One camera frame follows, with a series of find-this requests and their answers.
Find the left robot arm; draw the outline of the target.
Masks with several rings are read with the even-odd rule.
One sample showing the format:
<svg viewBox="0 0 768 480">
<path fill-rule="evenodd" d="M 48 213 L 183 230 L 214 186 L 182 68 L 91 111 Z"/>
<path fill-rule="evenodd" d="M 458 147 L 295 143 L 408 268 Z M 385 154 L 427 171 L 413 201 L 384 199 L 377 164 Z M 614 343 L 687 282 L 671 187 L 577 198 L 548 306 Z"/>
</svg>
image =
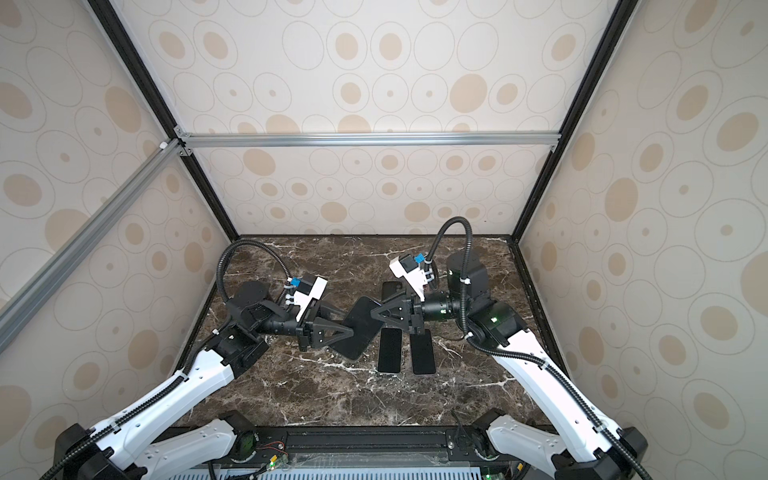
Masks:
<svg viewBox="0 0 768 480">
<path fill-rule="evenodd" d="M 169 426 L 209 395 L 247 372 L 268 350 L 268 336 L 294 337 L 300 350 L 349 339 L 351 327 L 334 321 L 340 310 L 322 301 L 320 277 L 289 279 L 286 299 L 275 300 L 261 281 L 243 283 L 226 300 L 226 323 L 193 356 L 148 394 L 89 429 L 75 424 L 58 436 L 46 479 L 149 479 L 180 470 L 177 447 L 159 443 Z"/>
</svg>

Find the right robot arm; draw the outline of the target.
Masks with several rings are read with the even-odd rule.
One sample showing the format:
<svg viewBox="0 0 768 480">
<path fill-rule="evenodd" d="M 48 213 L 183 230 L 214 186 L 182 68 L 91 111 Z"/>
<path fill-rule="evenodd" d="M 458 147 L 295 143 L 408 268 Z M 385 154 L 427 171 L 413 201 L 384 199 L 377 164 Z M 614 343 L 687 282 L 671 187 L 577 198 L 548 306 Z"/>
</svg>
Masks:
<svg viewBox="0 0 768 480">
<path fill-rule="evenodd" d="M 476 426 L 477 453 L 491 460 L 513 456 L 553 479 L 650 478 L 642 465 L 648 442 L 635 427 L 622 428 L 589 401 L 540 345 L 518 312 L 491 296 L 486 267 L 475 253 L 458 251 L 447 262 L 447 286 L 434 286 L 435 263 L 404 254 L 389 264 L 401 283 L 372 316 L 387 326 L 421 333 L 428 322 L 453 321 L 475 350 L 491 356 L 550 420 L 553 431 L 489 413 Z"/>
</svg>

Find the black phone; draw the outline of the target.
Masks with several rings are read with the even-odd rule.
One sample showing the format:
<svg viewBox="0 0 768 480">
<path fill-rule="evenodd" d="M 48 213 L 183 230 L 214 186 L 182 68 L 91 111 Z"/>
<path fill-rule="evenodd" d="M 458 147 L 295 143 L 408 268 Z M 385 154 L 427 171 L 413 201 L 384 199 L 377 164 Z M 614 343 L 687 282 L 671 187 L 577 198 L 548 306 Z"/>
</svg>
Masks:
<svg viewBox="0 0 768 480">
<path fill-rule="evenodd" d="M 352 330 L 353 335 L 333 343 L 330 349 L 346 359 L 359 360 L 383 326 L 383 323 L 374 319 L 371 314 L 371 311 L 379 306 L 380 303 L 370 297 L 359 298 L 342 322 Z"/>
<path fill-rule="evenodd" d="M 401 372 L 402 331 L 395 328 L 382 328 L 380 331 L 377 371 L 397 374 Z"/>
</svg>

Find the black phone case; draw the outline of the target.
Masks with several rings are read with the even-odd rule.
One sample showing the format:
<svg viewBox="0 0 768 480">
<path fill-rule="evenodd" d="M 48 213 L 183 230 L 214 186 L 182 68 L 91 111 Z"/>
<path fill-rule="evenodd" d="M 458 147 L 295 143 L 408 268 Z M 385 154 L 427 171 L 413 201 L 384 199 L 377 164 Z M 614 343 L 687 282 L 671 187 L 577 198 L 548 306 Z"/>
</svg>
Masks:
<svg viewBox="0 0 768 480">
<path fill-rule="evenodd" d="M 385 281 L 382 284 L 381 299 L 386 301 L 393 296 L 399 295 L 403 291 L 403 285 L 400 281 Z"/>
</svg>

